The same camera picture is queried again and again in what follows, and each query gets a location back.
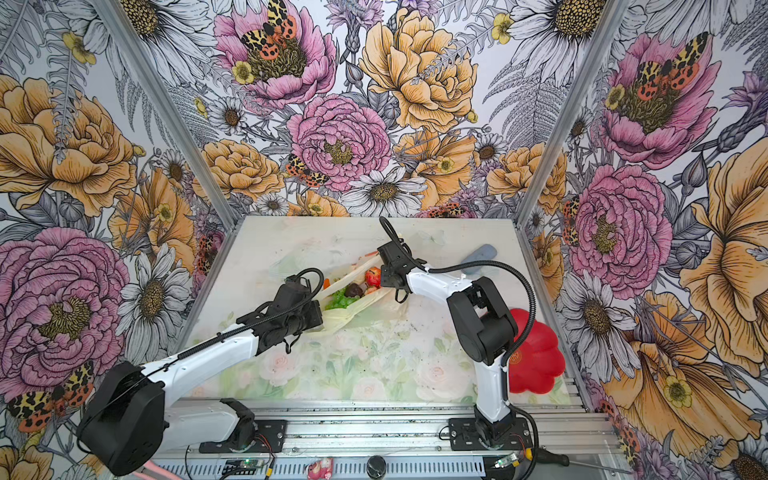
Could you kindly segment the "red strawberry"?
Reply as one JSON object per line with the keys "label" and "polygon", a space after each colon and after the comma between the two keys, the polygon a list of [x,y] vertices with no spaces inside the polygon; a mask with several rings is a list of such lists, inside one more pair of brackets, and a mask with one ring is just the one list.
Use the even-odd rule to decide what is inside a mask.
{"label": "red strawberry", "polygon": [[379,267],[369,268],[364,274],[367,287],[379,289],[381,287],[381,276],[382,272]]}

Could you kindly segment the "cream plastic bag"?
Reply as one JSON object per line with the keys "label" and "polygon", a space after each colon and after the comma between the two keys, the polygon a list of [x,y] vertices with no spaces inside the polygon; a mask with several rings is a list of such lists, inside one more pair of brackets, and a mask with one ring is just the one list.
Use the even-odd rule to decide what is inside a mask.
{"label": "cream plastic bag", "polygon": [[381,326],[406,319],[407,305],[396,300],[394,288],[382,283],[383,260],[378,253],[360,257],[356,263],[335,268],[316,296],[322,324],[309,330],[318,336],[345,328]]}

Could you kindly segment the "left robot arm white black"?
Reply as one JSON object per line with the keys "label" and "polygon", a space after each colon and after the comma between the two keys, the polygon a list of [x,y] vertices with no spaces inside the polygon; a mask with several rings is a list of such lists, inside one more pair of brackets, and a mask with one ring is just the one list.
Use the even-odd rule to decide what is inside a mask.
{"label": "left robot arm white black", "polygon": [[85,407],[76,437],[114,475],[130,474],[159,451],[201,443],[250,447],[254,415],[234,399],[185,410],[177,402],[224,370],[285,344],[322,323],[321,283],[303,272],[288,277],[275,297],[212,338],[141,366],[123,362],[104,376]]}

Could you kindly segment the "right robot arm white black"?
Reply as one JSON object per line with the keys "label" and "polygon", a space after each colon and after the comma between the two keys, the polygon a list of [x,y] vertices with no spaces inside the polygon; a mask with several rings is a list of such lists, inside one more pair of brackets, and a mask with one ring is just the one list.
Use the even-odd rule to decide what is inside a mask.
{"label": "right robot arm white black", "polygon": [[504,358],[518,326],[494,282],[439,273],[411,259],[396,241],[378,248],[383,261],[381,285],[447,306],[460,346],[473,360],[477,397],[475,425],[481,443],[499,447],[510,432],[515,414],[508,403]]}

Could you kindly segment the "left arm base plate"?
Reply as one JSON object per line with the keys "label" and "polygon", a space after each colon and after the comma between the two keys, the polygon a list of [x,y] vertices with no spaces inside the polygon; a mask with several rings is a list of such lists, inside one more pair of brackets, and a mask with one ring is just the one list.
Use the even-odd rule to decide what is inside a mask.
{"label": "left arm base plate", "polygon": [[280,453],[286,439],[287,426],[285,420],[240,422],[227,439],[203,442],[198,451],[201,454]]}

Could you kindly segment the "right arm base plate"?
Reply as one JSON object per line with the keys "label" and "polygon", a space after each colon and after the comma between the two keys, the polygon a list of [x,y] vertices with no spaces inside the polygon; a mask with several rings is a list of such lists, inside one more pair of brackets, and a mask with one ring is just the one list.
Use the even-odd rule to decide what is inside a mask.
{"label": "right arm base plate", "polygon": [[451,418],[448,434],[453,451],[520,451],[533,446],[528,423],[511,415],[495,423],[484,418]]}

